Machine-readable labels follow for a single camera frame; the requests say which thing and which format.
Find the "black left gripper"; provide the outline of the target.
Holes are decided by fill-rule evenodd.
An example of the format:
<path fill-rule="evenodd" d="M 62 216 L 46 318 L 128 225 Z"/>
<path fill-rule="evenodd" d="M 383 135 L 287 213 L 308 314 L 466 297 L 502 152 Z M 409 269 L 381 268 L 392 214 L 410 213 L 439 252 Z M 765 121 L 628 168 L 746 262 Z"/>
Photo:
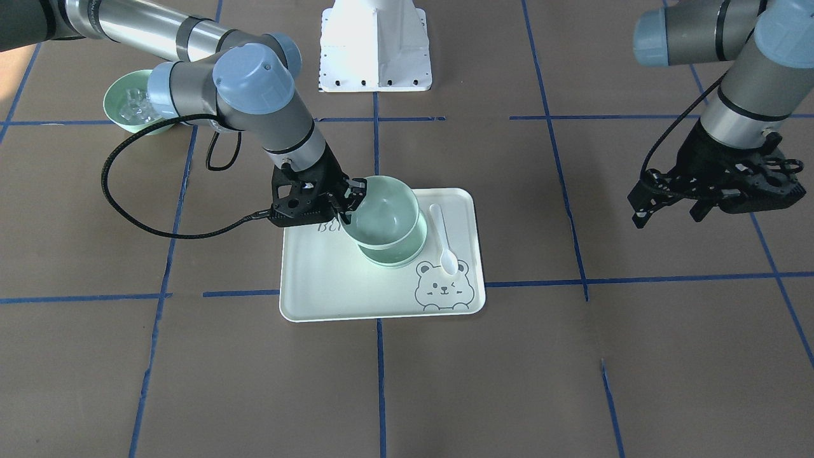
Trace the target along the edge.
<path fill-rule="evenodd" d="M 696 122 L 666 173 L 649 167 L 655 148 L 648 152 L 628 194 L 634 226 L 643 229 L 652 214 L 684 199 L 694 200 L 689 215 L 695 223 L 714 208 L 745 214 L 791 207 L 806 195 L 797 179 L 804 165 L 785 157 L 779 148 L 782 139 L 771 131 L 758 148 L 738 149 L 712 139 Z"/>

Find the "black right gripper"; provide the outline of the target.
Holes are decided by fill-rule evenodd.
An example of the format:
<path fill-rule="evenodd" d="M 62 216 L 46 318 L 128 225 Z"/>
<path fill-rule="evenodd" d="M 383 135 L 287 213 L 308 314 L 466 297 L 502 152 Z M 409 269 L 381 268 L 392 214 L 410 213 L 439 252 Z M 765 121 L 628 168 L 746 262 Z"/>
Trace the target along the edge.
<path fill-rule="evenodd" d="M 303 171 L 276 167 L 272 175 L 273 202 L 268 219 L 278 227 L 317 225 L 337 218 L 352 222 L 367 194 L 366 179 L 349 179 L 329 146 L 320 159 Z"/>

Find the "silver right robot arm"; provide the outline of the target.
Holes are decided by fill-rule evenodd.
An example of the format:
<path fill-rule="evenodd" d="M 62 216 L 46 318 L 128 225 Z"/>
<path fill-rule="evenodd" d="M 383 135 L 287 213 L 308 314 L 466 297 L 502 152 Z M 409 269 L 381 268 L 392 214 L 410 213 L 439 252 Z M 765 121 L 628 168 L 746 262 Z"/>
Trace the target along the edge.
<path fill-rule="evenodd" d="M 209 125 L 216 133 L 253 134 L 274 164 L 273 201 L 242 223 L 275 226 L 340 220 L 364 200 L 366 180 L 343 173 L 296 90 L 301 54 L 284 34 L 247 34 L 148 1 L 3 1 L 2 50 L 47 41 L 107 39 L 163 59 L 148 78 L 161 121 L 133 134 L 102 171 L 108 202 L 127 220 L 108 185 L 113 160 L 128 145 L 176 123 Z"/>

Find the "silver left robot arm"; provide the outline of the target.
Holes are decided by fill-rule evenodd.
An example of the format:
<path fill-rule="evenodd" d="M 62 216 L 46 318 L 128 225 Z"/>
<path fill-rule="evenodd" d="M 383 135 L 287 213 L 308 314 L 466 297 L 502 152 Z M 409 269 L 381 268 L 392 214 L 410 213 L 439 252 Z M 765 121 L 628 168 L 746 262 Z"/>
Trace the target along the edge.
<path fill-rule="evenodd" d="M 663 207 L 694 200 L 701 221 L 779 211 L 806 195 L 800 160 L 779 148 L 780 128 L 812 91 L 811 1 L 680 1 L 643 13 L 633 52 L 649 67 L 729 62 L 701 93 L 709 99 L 666 173 L 645 160 L 628 195 L 642 228 Z"/>

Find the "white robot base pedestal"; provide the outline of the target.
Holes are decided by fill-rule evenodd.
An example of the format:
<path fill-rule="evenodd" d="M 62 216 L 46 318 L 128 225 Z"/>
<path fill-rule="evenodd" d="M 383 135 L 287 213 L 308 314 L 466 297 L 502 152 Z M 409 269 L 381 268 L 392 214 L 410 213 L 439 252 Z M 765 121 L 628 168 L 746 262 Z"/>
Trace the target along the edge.
<path fill-rule="evenodd" d="M 427 15 L 413 1 L 335 1 L 322 12 L 318 89 L 428 91 Z"/>

